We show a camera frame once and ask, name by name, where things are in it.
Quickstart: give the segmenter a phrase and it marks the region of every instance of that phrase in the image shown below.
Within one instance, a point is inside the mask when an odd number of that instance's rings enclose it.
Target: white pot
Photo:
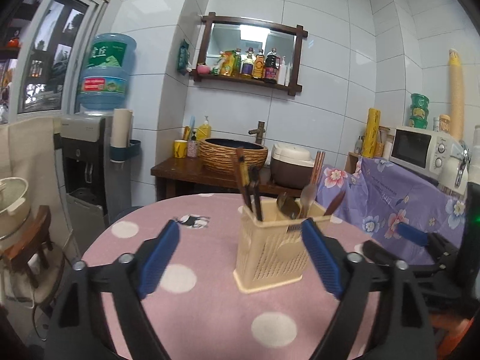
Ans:
[[[20,239],[30,213],[28,182],[20,177],[0,179],[0,250]]]

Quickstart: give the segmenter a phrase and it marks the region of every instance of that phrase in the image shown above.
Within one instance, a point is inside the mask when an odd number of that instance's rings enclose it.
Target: pot lid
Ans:
[[[27,180],[20,177],[0,179],[0,212],[14,204],[28,190]]]
[[[284,142],[278,142],[273,145],[272,158],[302,167],[313,167],[315,164],[307,149]]]

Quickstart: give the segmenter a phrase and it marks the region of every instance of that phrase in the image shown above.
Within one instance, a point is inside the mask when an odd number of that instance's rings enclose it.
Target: bronze faucet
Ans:
[[[255,130],[249,130],[249,135],[256,134],[255,143],[261,145],[263,134],[265,134],[265,122],[258,122],[258,127]]]

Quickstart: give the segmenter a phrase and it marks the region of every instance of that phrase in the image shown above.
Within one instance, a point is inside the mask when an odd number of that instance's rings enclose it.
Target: screw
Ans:
[[[405,271],[405,269],[409,268],[409,265],[405,261],[403,261],[402,259],[398,259],[397,261],[395,261],[395,266],[398,269],[401,269],[402,271]]]
[[[126,263],[129,263],[130,261],[132,261],[134,259],[134,255],[131,254],[131,253],[124,253],[122,254],[119,258],[118,258],[118,261],[121,263],[121,264],[126,264]]]
[[[81,271],[82,269],[85,269],[87,264],[85,264],[85,261],[77,261],[75,264],[73,264],[73,270],[74,271]]]
[[[349,261],[352,261],[352,263],[359,263],[360,261],[363,260],[363,257],[358,253],[349,253],[346,255],[346,258]]]

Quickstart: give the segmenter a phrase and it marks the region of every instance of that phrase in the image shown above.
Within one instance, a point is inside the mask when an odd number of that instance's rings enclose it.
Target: beige plastic utensil holder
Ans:
[[[263,222],[245,206],[241,214],[237,266],[233,276],[244,294],[301,280],[309,261],[299,231],[304,219],[286,219],[277,209],[275,199],[262,199],[261,205]],[[330,221],[330,216],[323,216],[324,212],[325,208],[316,202],[308,212],[319,228]]]

